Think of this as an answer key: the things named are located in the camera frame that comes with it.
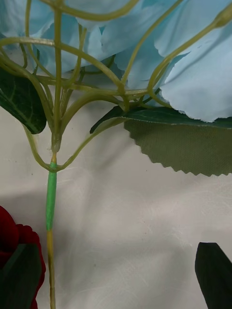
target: light blue petal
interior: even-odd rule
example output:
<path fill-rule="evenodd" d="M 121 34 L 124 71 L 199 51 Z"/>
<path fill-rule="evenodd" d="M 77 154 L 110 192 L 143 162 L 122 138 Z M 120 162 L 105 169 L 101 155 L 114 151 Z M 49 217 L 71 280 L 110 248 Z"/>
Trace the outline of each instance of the light blue petal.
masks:
<path fill-rule="evenodd" d="M 25 34 L 25 11 L 27 0 L 1 0 L 0 32 L 6 37 Z M 30 34 L 41 36 L 51 25 L 52 11 L 39 0 L 32 0 Z"/>
<path fill-rule="evenodd" d="M 136 44 L 146 30 L 167 10 L 166 4 L 154 0 L 151 6 L 109 22 L 102 34 L 102 49 L 117 54 Z"/>
<path fill-rule="evenodd" d="M 176 63 L 162 96 L 189 117 L 213 122 L 232 116 L 232 24 Z"/>
<path fill-rule="evenodd" d="M 129 0 L 66 0 L 66 4 L 72 8 L 85 11 L 88 13 L 95 14 L 107 14 L 113 11 L 116 11 L 123 6 L 125 6 Z M 144 0 L 140 0 L 130 11 L 130 13 L 134 13 L 141 9 Z M 78 22 L 86 27 L 87 29 L 91 29 L 93 26 L 103 27 L 108 21 L 105 22 L 96 22 L 89 21 L 78 18 Z"/>
<path fill-rule="evenodd" d="M 229 3 L 230 0 L 183 1 L 155 30 L 155 47 L 162 56 L 168 55 L 208 26 Z M 209 33 L 183 51 L 183 54 L 214 38 L 215 34 Z"/>
<path fill-rule="evenodd" d="M 128 87 L 131 89 L 146 88 L 150 76 L 157 65 L 163 60 L 155 49 L 154 38 L 150 36 L 141 46 L 128 76 Z M 135 46 L 126 49 L 115 57 L 118 68 L 125 71 Z"/>
<path fill-rule="evenodd" d="M 104 58 L 101 45 L 101 31 L 99 27 L 95 26 L 92 31 L 87 33 L 84 51 L 95 58 Z M 42 36 L 44 39 L 54 39 L 54 24 L 45 32 Z M 79 29 L 78 22 L 75 17 L 62 15 L 62 27 L 61 27 L 61 41 L 65 44 L 79 48 Z M 43 66 L 52 74 L 56 73 L 56 58 L 55 49 L 50 46 L 37 45 L 40 51 L 40 61 Z M 61 52 L 62 60 L 62 72 L 72 70 L 77 62 L 77 56 L 70 54 L 66 51 Z M 82 59 L 82 66 L 86 66 L 89 63 Z"/>

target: red velvet petal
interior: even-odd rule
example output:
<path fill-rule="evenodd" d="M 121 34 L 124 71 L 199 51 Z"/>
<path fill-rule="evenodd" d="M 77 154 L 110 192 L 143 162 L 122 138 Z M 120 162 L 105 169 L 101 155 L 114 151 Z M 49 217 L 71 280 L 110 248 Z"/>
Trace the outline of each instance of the red velvet petal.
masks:
<path fill-rule="evenodd" d="M 2 269 L 6 262 L 9 260 L 9 258 L 12 256 L 11 252 L 3 252 L 0 251 L 0 269 Z"/>
<path fill-rule="evenodd" d="M 6 251 L 15 251 L 18 238 L 18 229 L 12 216 L 0 206 L 0 247 Z"/>
<path fill-rule="evenodd" d="M 32 228 L 28 225 L 22 225 L 17 224 L 18 232 L 19 232 L 19 243 L 35 243 L 39 249 L 40 253 L 40 260 L 41 260 L 41 266 L 42 266 L 42 272 L 40 276 L 40 281 L 38 283 L 38 287 L 36 289 L 35 297 L 31 305 L 34 305 L 36 307 L 31 307 L 31 309 L 37 309 L 37 303 L 35 301 L 36 295 L 40 287 L 42 286 L 44 282 L 45 272 L 46 272 L 46 266 L 43 260 L 42 256 L 42 250 L 40 245 L 40 238 L 37 233 L 35 233 Z"/>

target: green tape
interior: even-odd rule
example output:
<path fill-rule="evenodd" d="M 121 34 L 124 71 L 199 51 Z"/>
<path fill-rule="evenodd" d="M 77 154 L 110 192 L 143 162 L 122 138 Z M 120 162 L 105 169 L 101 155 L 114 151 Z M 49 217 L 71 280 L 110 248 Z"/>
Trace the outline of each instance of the green tape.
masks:
<path fill-rule="evenodd" d="M 56 168 L 57 164 L 51 162 L 50 167 Z M 57 173 L 49 172 L 47 182 L 47 203 L 46 203 L 46 227 L 48 231 L 52 229 L 53 225 L 56 192 L 57 192 Z"/>

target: white backdrop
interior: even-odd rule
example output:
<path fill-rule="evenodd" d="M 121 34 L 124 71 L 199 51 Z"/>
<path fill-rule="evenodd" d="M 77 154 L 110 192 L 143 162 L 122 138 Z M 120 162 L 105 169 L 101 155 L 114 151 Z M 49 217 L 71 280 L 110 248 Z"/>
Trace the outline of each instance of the white backdrop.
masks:
<path fill-rule="evenodd" d="M 108 106 L 84 108 L 67 128 L 59 163 Z M 50 161 L 48 129 L 37 138 Z M 39 234 L 46 258 L 47 171 L 21 125 L 0 111 L 0 205 Z M 232 259 L 232 176 L 206 177 L 152 164 L 118 126 L 58 174 L 57 309 L 206 309 L 194 272 L 200 241 Z M 49 309 L 48 270 L 39 309 Z"/>

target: artificial leaf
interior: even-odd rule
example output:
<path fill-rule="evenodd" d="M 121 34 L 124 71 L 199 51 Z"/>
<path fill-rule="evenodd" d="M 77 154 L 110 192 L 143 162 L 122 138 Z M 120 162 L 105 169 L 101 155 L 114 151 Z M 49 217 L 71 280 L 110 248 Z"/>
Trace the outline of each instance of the artificial leaf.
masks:
<path fill-rule="evenodd" d="M 30 309 L 41 276 L 36 244 L 20 244 L 0 269 L 0 308 Z"/>
<path fill-rule="evenodd" d="M 232 263 L 216 243 L 199 243 L 195 272 L 208 309 L 231 309 Z"/>
<path fill-rule="evenodd" d="M 232 130 L 133 120 L 124 128 L 153 163 L 194 175 L 232 172 Z"/>
<path fill-rule="evenodd" d="M 40 97 L 32 82 L 0 68 L 0 106 L 24 124 L 32 134 L 46 126 Z"/>
<path fill-rule="evenodd" d="M 153 109 L 136 107 L 128 112 L 124 112 L 119 106 L 116 106 L 112 108 L 91 128 L 90 133 L 93 133 L 102 122 L 112 118 L 126 118 L 131 120 L 170 125 L 232 128 L 232 117 L 219 118 L 214 122 L 204 122 L 201 120 L 191 119 L 185 114 L 179 113 L 178 111 L 167 107 L 156 107 Z"/>

